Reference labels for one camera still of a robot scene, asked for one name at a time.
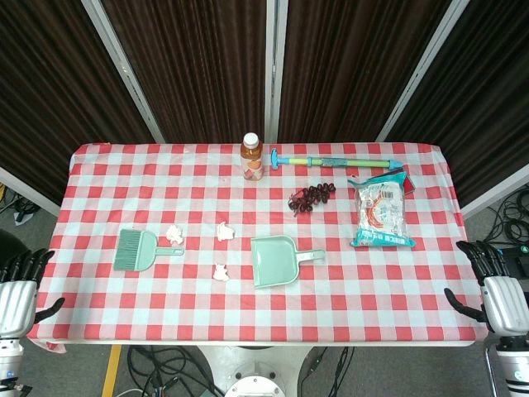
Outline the green hand broom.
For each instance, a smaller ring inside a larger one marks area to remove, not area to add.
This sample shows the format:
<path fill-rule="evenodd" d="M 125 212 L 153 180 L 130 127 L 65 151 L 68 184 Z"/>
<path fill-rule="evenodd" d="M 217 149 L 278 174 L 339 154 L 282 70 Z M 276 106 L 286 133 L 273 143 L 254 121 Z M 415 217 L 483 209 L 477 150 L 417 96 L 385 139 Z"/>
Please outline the green hand broom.
<path fill-rule="evenodd" d="M 122 229 L 117 242 L 113 269 L 118 271 L 144 271 L 157 256 L 182 256 L 184 249 L 158 245 L 153 232 Z"/>

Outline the teal white snack bag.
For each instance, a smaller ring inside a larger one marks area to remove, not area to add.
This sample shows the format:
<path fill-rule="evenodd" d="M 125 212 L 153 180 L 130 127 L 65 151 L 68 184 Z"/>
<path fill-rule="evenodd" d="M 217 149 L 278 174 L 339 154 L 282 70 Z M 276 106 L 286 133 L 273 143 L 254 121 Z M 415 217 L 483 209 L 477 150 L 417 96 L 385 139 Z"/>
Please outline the teal white snack bag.
<path fill-rule="evenodd" d="M 357 226 L 352 247 L 404 246 L 416 242 L 407 234 L 404 171 L 375 176 L 359 182 L 349 179 L 355 192 Z"/>

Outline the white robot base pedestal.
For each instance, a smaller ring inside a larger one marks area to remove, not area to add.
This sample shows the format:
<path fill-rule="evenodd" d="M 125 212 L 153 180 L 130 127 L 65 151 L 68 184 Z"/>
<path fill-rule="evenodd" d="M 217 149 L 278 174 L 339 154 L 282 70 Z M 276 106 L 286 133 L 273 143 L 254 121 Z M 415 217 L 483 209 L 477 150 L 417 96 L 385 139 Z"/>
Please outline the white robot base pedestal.
<path fill-rule="evenodd" d="M 310 346 L 200 346 L 225 397 L 298 397 L 298 378 Z"/>

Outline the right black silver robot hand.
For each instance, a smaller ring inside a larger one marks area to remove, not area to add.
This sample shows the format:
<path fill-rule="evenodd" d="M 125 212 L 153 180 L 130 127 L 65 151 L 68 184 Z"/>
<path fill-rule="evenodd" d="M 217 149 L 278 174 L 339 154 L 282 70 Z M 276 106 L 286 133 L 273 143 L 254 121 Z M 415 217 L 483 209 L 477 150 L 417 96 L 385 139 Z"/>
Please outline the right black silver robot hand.
<path fill-rule="evenodd" d="M 458 241 L 456 246 L 469 259 L 482 297 L 480 309 L 462 304 L 445 288 L 445 297 L 458 313 L 485 323 L 500 337 L 520 337 L 529 333 L 529 303 L 519 280 L 508 269 L 502 251 L 482 241 Z"/>

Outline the red white checkered tablecloth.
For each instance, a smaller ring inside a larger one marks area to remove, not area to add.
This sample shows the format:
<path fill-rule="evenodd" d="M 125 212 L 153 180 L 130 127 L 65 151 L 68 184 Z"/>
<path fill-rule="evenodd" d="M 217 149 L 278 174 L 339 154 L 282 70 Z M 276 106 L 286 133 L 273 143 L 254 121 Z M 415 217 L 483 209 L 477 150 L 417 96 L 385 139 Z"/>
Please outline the red white checkered tablecloth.
<path fill-rule="evenodd" d="M 436 146 L 414 143 L 286 144 L 283 155 L 389 159 L 403 163 L 415 191 L 405 200 L 407 231 L 416 245 L 352 247 L 357 212 L 347 180 L 372 169 L 287 165 L 244 178 L 240 147 L 223 145 L 87 144 L 70 160 L 69 180 L 50 242 L 54 257 L 37 298 L 61 310 L 35 325 L 43 347 L 115 342 L 384 342 L 467 345 L 487 328 L 458 314 L 450 288 L 479 306 L 479 287 L 456 243 L 465 225 L 449 166 Z M 291 194 L 333 183 L 336 192 L 311 213 L 294 217 Z M 235 231 L 217 240 L 217 224 Z M 170 225 L 183 244 L 166 239 Z M 153 232 L 159 246 L 182 256 L 157 256 L 144 271 L 113 269 L 122 229 Z M 291 237 L 299 251 L 324 250 L 300 263 L 287 285 L 254 286 L 250 240 Z M 212 278 L 215 264 L 227 282 Z"/>

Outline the dark red grape bunch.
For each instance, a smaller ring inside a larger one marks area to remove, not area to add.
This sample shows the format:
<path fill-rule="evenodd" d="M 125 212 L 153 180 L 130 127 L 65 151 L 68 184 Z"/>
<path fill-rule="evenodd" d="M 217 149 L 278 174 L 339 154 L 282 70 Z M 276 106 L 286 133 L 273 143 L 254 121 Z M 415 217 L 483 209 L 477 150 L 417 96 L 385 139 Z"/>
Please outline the dark red grape bunch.
<path fill-rule="evenodd" d="M 311 185 L 291 194 L 288 199 L 288 207 L 293 212 L 294 217 L 300 213 L 311 213 L 315 206 L 327 203 L 335 192 L 336 186 L 333 183 Z"/>

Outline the teal green water pump toy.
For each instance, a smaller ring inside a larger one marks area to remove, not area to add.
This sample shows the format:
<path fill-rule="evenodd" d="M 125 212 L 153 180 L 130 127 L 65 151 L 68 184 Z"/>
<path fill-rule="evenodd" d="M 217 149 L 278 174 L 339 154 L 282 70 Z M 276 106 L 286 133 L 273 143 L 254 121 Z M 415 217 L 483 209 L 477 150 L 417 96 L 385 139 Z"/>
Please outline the teal green water pump toy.
<path fill-rule="evenodd" d="M 281 165 L 302 165 L 306 167 L 327 167 L 327 168 L 383 168 L 395 170 L 403 168 L 403 163 L 397 160 L 356 160 L 336 157 L 280 157 L 277 150 L 273 149 L 270 154 L 271 166 L 277 170 Z"/>

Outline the white partition frame post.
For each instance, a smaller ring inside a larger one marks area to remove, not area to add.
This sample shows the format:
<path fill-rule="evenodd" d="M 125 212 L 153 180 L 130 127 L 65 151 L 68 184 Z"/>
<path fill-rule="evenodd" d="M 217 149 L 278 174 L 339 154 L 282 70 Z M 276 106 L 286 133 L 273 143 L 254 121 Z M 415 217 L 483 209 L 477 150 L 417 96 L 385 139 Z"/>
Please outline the white partition frame post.
<path fill-rule="evenodd" d="M 439 21 L 439 24 L 434 30 L 425 50 L 422 52 L 422 56 L 417 62 L 416 68 L 413 70 L 412 75 L 403 89 L 400 97 L 398 98 L 398 101 L 393 107 L 392 112 L 389 114 L 386 122 L 377 135 L 377 142 L 385 141 L 388 137 L 388 134 L 393 130 L 394 125 L 402 115 L 406 106 L 409 104 L 413 94 L 416 92 L 425 74 L 430 69 L 431 64 L 439 54 L 439 51 L 445 44 L 469 3 L 470 0 L 450 1 L 449 7 L 446 9 L 446 12 Z"/>
<path fill-rule="evenodd" d="M 278 141 L 288 0 L 266 0 L 264 142 Z"/>
<path fill-rule="evenodd" d="M 102 1 L 81 0 L 81 3 L 152 138 L 156 143 L 164 144 L 166 140 Z"/>

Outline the orange juice bottle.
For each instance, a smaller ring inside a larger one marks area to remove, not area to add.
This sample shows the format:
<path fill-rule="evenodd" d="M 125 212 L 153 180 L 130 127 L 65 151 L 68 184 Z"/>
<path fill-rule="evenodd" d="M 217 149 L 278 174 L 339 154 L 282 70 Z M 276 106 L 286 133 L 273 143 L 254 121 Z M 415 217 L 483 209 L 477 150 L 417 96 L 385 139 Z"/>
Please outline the orange juice bottle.
<path fill-rule="evenodd" d="M 248 132 L 241 143 L 241 167 L 245 179 L 257 181 L 264 173 L 263 144 L 254 132 Z"/>

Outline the black power box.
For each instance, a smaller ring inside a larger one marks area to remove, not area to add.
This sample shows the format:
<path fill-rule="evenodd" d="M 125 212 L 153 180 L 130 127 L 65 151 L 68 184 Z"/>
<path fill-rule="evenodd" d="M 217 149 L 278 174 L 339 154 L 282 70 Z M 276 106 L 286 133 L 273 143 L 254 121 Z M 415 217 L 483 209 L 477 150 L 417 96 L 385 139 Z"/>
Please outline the black power box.
<path fill-rule="evenodd" d="M 501 248 L 499 252 L 503 255 L 510 276 L 519 280 L 529 280 L 529 246 Z"/>

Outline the dark brown curtain panel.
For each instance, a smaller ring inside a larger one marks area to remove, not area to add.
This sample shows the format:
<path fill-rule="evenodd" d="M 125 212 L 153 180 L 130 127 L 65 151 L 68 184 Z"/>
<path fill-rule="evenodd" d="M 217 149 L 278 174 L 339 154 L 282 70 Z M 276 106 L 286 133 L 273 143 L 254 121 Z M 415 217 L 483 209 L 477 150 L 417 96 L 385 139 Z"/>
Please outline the dark brown curtain panel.
<path fill-rule="evenodd" d="M 168 143 L 265 130 L 266 0 L 102 0 Z"/>
<path fill-rule="evenodd" d="M 0 0 L 0 168 L 61 204 L 81 145 L 153 140 L 80 0 Z"/>
<path fill-rule="evenodd" d="M 529 0 L 470 0 L 388 141 L 439 146 L 460 206 L 529 164 Z"/>
<path fill-rule="evenodd" d="M 451 0 L 289 0 L 278 141 L 375 141 Z"/>

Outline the green dustpan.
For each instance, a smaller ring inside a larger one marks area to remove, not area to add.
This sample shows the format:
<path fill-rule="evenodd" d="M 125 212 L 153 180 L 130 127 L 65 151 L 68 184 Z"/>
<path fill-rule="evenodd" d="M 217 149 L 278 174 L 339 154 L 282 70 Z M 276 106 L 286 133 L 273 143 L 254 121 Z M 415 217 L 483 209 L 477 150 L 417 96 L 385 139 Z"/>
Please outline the green dustpan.
<path fill-rule="evenodd" d="M 324 260 L 324 250 L 299 251 L 288 236 L 257 237 L 250 240 L 254 286 L 257 289 L 287 285 L 299 276 L 300 263 Z"/>

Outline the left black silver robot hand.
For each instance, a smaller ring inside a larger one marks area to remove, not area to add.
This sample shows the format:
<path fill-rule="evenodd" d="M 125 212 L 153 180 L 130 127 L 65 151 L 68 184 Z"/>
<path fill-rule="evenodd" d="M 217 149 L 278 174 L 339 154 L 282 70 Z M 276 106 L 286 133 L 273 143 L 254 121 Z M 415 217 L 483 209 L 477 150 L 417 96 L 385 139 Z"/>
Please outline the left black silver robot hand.
<path fill-rule="evenodd" d="M 24 337 L 35 324 L 63 307 L 65 298 L 60 297 L 49 308 L 36 310 L 45 268 L 54 254 L 47 249 L 26 250 L 0 265 L 0 340 Z"/>

